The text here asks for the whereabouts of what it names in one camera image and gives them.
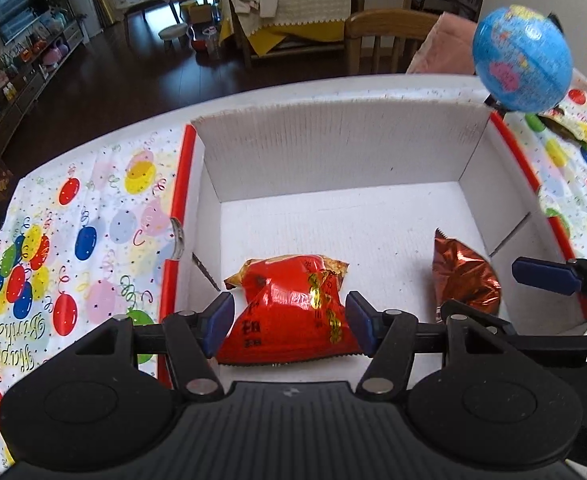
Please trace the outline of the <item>tv console shelf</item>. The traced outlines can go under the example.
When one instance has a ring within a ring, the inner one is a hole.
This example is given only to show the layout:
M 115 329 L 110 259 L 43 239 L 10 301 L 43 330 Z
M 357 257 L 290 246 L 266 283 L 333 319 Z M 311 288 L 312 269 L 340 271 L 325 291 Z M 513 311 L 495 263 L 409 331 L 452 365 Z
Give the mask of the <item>tv console shelf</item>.
M 45 48 L 21 67 L 18 76 L 12 80 L 12 84 L 18 84 L 16 96 L 0 106 L 0 154 L 50 80 L 82 42 L 82 25 L 72 20 L 63 30 L 49 36 Z

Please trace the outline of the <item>small white stool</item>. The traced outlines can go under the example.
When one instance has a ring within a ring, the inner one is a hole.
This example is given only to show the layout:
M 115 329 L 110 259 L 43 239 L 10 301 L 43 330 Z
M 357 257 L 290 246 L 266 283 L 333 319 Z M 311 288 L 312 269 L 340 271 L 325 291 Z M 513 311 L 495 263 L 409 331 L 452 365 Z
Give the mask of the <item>small white stool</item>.
M 164 27 L 158 32 L 158 37 L 164 43 L 164 50 L 169 51 L 173 49 L 173 41 L 176 40 L 182 48 L 188 46 L 188 25 L 186 23 L 174 24 Z

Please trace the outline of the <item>sofa with cream cover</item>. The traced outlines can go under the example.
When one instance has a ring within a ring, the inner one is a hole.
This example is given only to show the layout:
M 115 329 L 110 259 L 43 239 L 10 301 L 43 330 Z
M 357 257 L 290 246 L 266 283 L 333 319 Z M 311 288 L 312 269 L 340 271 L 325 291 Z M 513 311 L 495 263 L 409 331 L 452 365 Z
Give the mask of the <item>sofa with cream cover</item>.
M 233 38 L 247 67 L 257 58 L 338 47 L 352 0 L 220 0 L 221 40 Z

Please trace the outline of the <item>blue desk globe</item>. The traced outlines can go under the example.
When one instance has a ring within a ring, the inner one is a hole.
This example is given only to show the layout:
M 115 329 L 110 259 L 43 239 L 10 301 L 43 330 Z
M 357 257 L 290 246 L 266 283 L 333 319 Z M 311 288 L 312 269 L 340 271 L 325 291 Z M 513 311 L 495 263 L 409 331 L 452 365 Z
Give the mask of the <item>blue desk globe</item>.
M 471 54 L 484 87 L 507 110 L 546 112 L 569 90 L 573 59 L 567 40 L 550 18 L 527 6 L 487 14 L 477 25 Z

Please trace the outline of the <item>television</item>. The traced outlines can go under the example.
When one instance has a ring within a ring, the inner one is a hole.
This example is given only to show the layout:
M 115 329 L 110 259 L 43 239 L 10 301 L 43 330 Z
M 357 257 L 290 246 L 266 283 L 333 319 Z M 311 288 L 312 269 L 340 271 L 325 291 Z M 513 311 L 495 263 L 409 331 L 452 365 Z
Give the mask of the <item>television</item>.
M 0 0 L 0 39 L 9 44 L 50 10 L 47 0 Z

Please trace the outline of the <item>red snack bag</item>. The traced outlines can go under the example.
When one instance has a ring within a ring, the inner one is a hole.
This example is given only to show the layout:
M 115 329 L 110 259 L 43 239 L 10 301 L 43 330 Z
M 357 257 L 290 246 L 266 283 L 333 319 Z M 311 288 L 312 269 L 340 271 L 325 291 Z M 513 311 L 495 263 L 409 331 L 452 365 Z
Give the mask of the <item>red snack bag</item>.
M 216 361 L 282 365 L 359 354 L 339 296 L 348 267 L 323 255 L 246 261 L 224 281 L 227 289 L 244 292 L 247 305 Z

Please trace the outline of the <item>copper foil snack bag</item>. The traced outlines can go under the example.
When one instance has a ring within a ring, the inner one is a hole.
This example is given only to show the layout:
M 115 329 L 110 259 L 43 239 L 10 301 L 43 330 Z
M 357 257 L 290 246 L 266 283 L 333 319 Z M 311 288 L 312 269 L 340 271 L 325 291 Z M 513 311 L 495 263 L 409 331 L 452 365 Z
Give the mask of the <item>copper foil snack bag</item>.
M 456 238 L 435 230 L 432 278 L 435 320 L 442 321 L 441 306 L 457 300 L 487 314 L 498 314 L 502 287 L 487 259 Z

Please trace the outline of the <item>red cardboard box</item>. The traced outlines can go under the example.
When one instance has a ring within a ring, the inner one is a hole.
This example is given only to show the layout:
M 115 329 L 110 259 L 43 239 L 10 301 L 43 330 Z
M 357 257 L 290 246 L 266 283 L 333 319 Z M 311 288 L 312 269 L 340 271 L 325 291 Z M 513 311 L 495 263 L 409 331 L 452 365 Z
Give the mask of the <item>red cardboard box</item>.
M 539 196 L 475 99 L 331 96 L 179 110 L 196 132 L 185 214 L 158 245 L 175 262 L 174 310 L 202 310 L 251 258 L 320 254 L 349 265 L 342 288 L 380 310 L 435 318 L 435 230 L 487 257 L 501 312 L 525 335 L 581 335 L 587 307 L 515 282 L 520 256 L 563 258 Z

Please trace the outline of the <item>balloon pattern tablecloth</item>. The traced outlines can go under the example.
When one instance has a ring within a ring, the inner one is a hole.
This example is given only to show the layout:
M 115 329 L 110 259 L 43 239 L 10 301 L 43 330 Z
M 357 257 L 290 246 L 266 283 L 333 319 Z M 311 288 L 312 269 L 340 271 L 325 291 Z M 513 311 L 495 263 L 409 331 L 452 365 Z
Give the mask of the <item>balloon pattern tablecloth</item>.
M 472 76 L 330 79 L 236 94 L 475 99 L 525 174 L 563 258 L 587 259 L 587 146 L 499 105 Z M 587 79 L 560 106 L 587 125 Z M 543 426 L 582 405 L 549 361 L 587 362 L 581 335 L 525 335 L 457 300 L 420 321 L 406 390 L 365 400 L 371 359 L 209 361 L 224 396 L 173 390 L 161 323 L 175 262 L 158 245 L 185 214 L 196 132 L 171 112 L 75 148 L 17 185 L 0 229 L 0 479 L 575 479 L 545 458 Z M 587 299 L 577 298 L 587 307 Z

